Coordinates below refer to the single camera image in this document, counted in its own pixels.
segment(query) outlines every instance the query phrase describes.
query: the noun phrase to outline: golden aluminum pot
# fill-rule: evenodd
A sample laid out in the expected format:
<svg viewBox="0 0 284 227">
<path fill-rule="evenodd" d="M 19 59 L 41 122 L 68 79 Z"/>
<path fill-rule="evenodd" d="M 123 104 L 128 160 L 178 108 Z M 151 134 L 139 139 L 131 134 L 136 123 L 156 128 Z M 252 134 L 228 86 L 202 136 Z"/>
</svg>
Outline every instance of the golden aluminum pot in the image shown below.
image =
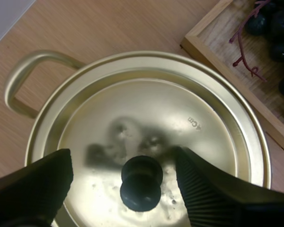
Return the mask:
<svg viewBox="0 0 284 227">
<path fill-rule="evenodd" d="M 38 112 L 15 98 L 42 61 L 78 69 Z M 26 165 L 70 148 L 74 181 L 54 226 L 190 226 L 171 145 L 189 147 L 216 167 L 270 188 L 271 166 L 260 124 L 242 95 L 208 67 L 163 52 L 128 52 L 85 65 L 53 51 L 34 52 L 12 70 L 6 105 L 35 118 Z M 120 198 L 121 169 L 137 155 L 160 160 L 161 199 L 147 212 Z"/>
</svg>

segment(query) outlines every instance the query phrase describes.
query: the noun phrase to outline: ribbed rubber pad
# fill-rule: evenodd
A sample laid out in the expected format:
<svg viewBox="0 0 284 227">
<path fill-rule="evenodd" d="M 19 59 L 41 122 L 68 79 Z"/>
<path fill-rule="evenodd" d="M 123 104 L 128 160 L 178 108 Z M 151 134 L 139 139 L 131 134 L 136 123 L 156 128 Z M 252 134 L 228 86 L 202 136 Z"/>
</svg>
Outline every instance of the ribbed rubber pad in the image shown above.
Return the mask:
<svg viewBox="0 0 284 227">
<path fill-rule="evenodd" d="M 176 161 L 177 183 L 194 227 L 234 226 L 235 205 L 212 189 L 185 153 Z"/>
<path fill-rule="evenodd" d="M 0 179 L 0 225 L 42 218 L 49 224 L 73 180 L 69 149 L 58 150 Z"/>
</svg>

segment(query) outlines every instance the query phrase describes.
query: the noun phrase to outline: wooden table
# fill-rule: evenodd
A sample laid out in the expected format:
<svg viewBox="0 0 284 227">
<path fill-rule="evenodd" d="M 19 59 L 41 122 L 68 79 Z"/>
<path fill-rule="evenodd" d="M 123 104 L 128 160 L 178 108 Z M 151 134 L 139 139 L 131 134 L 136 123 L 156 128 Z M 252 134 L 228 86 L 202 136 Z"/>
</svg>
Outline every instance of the wooden table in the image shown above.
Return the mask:
<svg viewBox="0 0 284 227">
<path fill-rule="evenodd" d="M 188 56 L 179 44 L 218 0 L 39 0 L 0 42 L 0 177 L 24 164 L 33 120 L 4 105 L 3 87 L 13 65 L 39 49 L 63 52 L 89 63 L 134 50 Z M 18 98 L 40 109 L 72 70 L 46 62 L 37 67 Z M 270 138 L 273 188 L 284 192 L 284 151 Z"/>
</svg>

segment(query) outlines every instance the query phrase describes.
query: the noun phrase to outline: pot lid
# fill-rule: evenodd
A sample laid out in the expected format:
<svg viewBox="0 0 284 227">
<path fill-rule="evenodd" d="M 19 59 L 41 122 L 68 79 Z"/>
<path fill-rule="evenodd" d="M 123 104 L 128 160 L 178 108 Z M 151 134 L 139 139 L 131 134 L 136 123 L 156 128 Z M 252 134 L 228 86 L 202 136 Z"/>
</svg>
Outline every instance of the pot lid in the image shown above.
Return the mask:
<svg viewBox="0 0 284 227">
<path fill-rule="evenodd" d="M 270 186 L 259 123 L 220 75 L 174 54 L 130 52 L 77 71 L 49 98 L 35 122 L 27 164 L 69 148 L 74 180 L 54 225 L 190 226 L 168 148 L 186 146 L 216 167 Z M 120 197 L 123 165 L 150 156 L 163 170 L 158 205 L 128 209 Z"/>
</svg>

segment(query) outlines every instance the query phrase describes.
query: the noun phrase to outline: grape stem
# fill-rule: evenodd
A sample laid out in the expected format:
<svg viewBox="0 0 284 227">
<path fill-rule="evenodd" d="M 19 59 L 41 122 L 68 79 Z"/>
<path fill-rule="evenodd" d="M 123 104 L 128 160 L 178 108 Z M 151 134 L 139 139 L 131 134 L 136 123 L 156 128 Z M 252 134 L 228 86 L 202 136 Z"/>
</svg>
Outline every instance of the grape stem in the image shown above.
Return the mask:
<svg viewBox="0 0 284 227">
<path fill-rule="evenodd" d="M 241 61 L 243 61 L 244 66 L 247 68 L 247 70 L 251 73 L 251 76 L 256 75 L 257 77 L 259 77 L 261 80 L 267 82 L 267 80 L 261 76 L 260 74 L 258 74 L 258 70 L 259 68 L 257 66 L 253 67 L 252 69 L 248 66 L 246 58 L 245 58 L 245 54 L 244 54 L 244 50 L 243 50 L 243 44 L 242 44 L 242 31 L 243 28 L 245 26 L 245 24 L 247 23 L 247 21 L 252 17 L 257 17 L 259 11 L 261 8 L 263 8 L 266 4 L 270 3 L 271 0 L 263 0 L 263 1 L 256 1 L 256 4 L 259 4 L 256 8 L 254 8 L 250 14 L 245 18 L 245 20 L 240 24 L 238 30 L 236 31 L 236 33 L 233 35 L 233 37 L 229 40 L 229 43 L 233 43 L 234 40 L 236 39 L 236 37 L 238 37 L 238 42 L 239 42 L 239 47 L 240 47 L 240 52 L 241 52 L 241 56 L 239 57 L 238 60 L 236 60 L 232 65 L 233 67 L 236 67 Z"/>
</svg>

